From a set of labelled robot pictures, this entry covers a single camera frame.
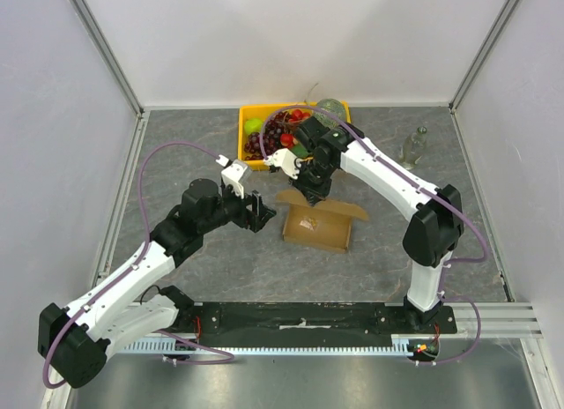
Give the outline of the brown cardboard box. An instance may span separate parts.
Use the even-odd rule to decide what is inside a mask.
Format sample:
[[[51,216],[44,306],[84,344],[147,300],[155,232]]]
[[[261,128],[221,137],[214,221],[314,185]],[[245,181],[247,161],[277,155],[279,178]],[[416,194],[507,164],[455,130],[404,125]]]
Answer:
[[[298,190],[280,191],[276,202],[288,207],[282,230],[285,242],[332,253],[344,254],[348,251],[355,220],[369,221],[367,212],[356,204],[326,199],[310,206]],[[316,230],[300,227],[302,217],[316,219]]]

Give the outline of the small clear snack wrapper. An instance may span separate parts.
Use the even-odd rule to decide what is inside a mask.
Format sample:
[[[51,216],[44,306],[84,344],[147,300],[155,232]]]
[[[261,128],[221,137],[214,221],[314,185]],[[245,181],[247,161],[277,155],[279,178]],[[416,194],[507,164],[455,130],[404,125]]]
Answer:
[[[317,228],[317,221],[312,217],[302,217],[299,221],[299,226],[306,228],[309,231],[315,231]]]

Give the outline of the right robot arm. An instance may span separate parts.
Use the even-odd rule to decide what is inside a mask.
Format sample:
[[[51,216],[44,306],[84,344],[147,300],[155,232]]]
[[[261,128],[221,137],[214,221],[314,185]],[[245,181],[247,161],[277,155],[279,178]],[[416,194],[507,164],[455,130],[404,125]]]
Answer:
[[[294,164],[297,173],[291,184],[310,205],[329,195],[332,175],[342,170],[370,186],[409,222],[402,246],[412,261],[412,278],[403,319],[410,331],[426,331],[435,322],[442,267],[464,232],[461,218],[451,211],[462,209],[459,191],[412,175],[350,123],[329,129],[309,117],[294,136],[311,159]]]

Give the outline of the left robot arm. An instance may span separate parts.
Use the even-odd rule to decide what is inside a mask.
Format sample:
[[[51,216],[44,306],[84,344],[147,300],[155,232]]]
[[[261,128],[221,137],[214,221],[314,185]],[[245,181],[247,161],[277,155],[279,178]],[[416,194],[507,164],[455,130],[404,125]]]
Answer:
[[[238,183],[196,179],[181,202],[146,232],[134,254],[90,291],[63,307],[50,303],[39,315],[38,352],[42,381],[51,389],[80,388],[107,361],[145,334],[166,329],[184,332],[193,323],[190,298],[176,288],[160,292],[136,309],[129,305],[158,279],[200,250],[204,236],[227,224],[253,233],[276,212],[257,191]]]

